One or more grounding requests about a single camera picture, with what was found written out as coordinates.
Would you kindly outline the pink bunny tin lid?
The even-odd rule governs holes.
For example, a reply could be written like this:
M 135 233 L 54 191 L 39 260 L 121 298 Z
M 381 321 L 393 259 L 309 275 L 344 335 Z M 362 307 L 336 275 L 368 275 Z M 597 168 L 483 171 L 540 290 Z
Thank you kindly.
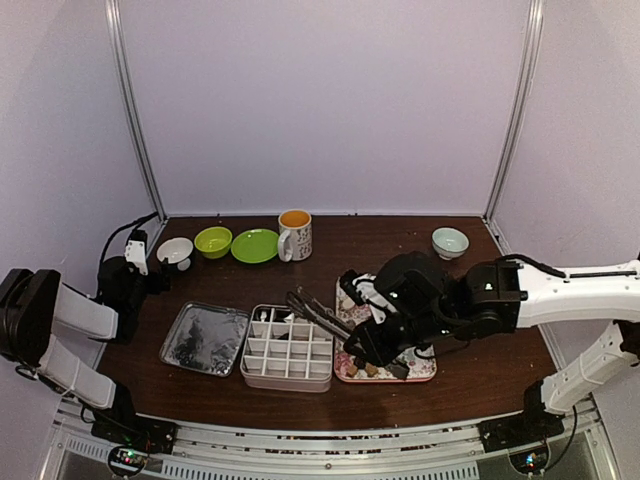
M 246 338 L 248 312 L 187 302 L 160 349 L 160 360 L 185 370 L 228 377 Z

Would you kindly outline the metal tongs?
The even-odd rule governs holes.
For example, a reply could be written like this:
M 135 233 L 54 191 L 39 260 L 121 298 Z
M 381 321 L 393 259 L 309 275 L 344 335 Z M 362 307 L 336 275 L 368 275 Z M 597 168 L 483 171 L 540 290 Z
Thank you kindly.
M 355 327 L 350 327 L 301 286 L 295 291 L 288 291 L 285 300 L 295 316 L 331 334 L 342 343 L 342 349 L 352 357 L 382 367 L 398 380 L 408 379 L 409 366 L 397 359 L 401 350 L 397 345 L 388 344 L 383 339 L 383 325 L 377 324 L 372 317 Z

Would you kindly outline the pink tin box with dividers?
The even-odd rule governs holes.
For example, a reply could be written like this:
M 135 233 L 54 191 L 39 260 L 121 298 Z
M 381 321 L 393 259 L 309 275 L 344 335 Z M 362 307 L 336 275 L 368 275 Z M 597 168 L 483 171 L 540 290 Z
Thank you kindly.
M 271 322 L 261 322 L 273 310 Z M 288 341 L 277 340 L 289 333 Z M 251 312 L 239 367 L 245 383 L 258 389 L 324 393 L 333 376 L 334 338 L 286 306 L 259 304 Z

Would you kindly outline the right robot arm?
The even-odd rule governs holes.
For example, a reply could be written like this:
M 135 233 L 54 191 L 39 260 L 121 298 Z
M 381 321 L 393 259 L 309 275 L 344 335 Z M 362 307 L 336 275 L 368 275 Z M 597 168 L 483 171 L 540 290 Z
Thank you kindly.
M 375 275 L 347 271 L 340 287 L 371 310 L 345 350 L 385 366 L 442 338 L 470 342 L 565 321 L 607 320 L 600 337 L 559 372 L 531 385 L 513 419 L 519 440 L 535 440 L 583 397 L 639 363 L 639 263 L 557 269 L 510 254 L 450 277 L 421 252 L 400 254 Z

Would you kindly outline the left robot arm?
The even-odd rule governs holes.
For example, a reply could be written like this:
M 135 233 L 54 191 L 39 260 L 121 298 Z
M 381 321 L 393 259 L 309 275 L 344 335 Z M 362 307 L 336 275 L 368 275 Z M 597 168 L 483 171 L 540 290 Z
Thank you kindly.
M 126 388 L 90 367 L 60 335 L 74 331 L 95 342 L 127 345 L 146 298 L 169 288 L 166 264 L 144 274 L 123 257 L 102 263 L 95 298 L 66 284 L 56 270 L 14 268 L 1 280 L 1 356 L 62 393 L 108 410 L 106 429 L 121 443 L 133 444 L 143 436 L 144 424 L 117 405 Z

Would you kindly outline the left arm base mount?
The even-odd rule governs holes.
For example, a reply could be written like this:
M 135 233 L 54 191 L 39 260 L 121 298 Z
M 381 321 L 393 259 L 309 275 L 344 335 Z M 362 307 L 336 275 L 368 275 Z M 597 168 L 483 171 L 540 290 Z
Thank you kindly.
M 117 478 L 130 479 L 145 469 L 152 455 L 173 452 L 177 425 L 139 415 L 129 389 L 119 383 L 110 407 L 90 411 L 91 434 L 114 444 L 106 464 Z

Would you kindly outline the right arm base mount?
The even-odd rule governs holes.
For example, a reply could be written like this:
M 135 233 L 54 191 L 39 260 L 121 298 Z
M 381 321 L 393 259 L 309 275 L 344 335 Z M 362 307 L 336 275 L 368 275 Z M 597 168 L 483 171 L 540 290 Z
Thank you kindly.
M 546 411 L 542 385 L 540 380 L 525 390 L 522 412 L 478 424 L 484 452 L 508 450 L 511 466 L 529 476 L 553 465 L 548 440 L 564 433 L 564 415 Z

